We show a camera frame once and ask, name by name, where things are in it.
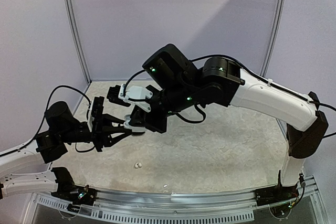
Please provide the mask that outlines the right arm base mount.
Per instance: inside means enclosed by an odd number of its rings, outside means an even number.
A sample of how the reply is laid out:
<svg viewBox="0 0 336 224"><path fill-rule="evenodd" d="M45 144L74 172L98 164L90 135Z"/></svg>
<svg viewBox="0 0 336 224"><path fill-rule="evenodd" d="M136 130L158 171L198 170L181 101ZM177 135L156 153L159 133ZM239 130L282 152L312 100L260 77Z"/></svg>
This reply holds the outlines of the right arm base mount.
<svg viewBox="0 0 336 224"><path fill-rule="evenodd" d="M283 186L280 177L278 177L276 185L254 190L257 206L271 205L291 199L294 199L295 203L298 203L304 193L305 191L303 189L302 193L299 194L297 184L294 186Z"/></svg>

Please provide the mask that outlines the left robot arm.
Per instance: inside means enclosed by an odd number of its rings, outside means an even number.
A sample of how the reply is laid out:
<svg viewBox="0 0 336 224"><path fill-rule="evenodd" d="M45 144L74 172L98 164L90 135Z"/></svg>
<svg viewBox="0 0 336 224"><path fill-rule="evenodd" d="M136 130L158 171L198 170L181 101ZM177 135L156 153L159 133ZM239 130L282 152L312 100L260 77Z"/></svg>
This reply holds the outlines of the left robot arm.
<svg viewBox="0 0 336 224"><path fill-rule="evenodd" d="M74 204L92 204L97 191L90 186L77 186L65 167L46 172L17 174L18 170L39 164L49 164L67 153L66 144L93 143L101 152L130 136L132 131L124 127L124 121L104 114L100 105L89 127L87 122L74 118L64 101L54 103L45 111L48 131L38 133L31 140L9 151L1 152L1 198L15 194L50 192L54 197Z"/></svg>

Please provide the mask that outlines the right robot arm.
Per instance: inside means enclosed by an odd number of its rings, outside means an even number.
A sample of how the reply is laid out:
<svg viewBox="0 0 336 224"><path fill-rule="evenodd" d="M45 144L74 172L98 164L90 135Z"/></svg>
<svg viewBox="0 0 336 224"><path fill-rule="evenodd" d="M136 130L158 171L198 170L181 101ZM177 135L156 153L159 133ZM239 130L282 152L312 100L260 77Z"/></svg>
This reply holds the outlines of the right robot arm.
<svg viewBox="0 0 336 224"><path fill-rule="evenodd" d="M134 104L130 124L153 132L166 131L167 117L191 106L216 103L246 108L284 121L287 156L279 184L271 190L276 201L291 194L306 158L314 154L328 129L315 93L301 94L265 79L238 60L224 55L204 57L201 68L173 44L167 44L145 61L142 68L159 85L141 88L126 84L120 94Z"/></svg>

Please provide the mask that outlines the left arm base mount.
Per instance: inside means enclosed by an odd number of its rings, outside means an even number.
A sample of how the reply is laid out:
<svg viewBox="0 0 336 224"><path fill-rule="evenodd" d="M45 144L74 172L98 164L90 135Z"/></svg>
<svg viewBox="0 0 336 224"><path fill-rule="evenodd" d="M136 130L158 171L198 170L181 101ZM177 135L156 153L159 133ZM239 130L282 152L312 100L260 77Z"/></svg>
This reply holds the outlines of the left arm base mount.
<svg viewBox="0 0 336 224"><path fill-rule="evenodd" d="M73 205L92 206L98 191L89 185L78 186L73 183L59 184L57 191L52 192L53 197L72 202Z"/></svg>

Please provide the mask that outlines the white charging case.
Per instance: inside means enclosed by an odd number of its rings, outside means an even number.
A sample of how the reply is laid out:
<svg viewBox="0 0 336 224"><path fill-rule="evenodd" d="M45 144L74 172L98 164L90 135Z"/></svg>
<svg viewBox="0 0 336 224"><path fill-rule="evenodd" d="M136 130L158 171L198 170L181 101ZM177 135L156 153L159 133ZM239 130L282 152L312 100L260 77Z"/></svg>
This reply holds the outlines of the white charging case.
<svg viewBox="0 0 336 224"><path fill-rule="evenodd" d="M123 127L127 130L131 130L132 135L136 135L136 134L144 134L146 132L146 128L142 127L142 126L132 126L130 124L131 118L130 118L130 114L127 114L124 117L125 122L123 123Z"/></svg>

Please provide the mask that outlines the white earbud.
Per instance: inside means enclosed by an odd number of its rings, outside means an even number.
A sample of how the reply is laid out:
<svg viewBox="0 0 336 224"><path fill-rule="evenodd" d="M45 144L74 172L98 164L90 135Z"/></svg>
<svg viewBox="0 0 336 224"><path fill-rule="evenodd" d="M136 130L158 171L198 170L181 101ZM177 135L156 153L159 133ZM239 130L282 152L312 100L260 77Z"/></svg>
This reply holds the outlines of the white earbud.
<svg viewBox="0 0 336 224"><path fill-rule="evenodd" d="M135 169L142 168L142 164L141 163L135 163L134 168Z"/></svg>

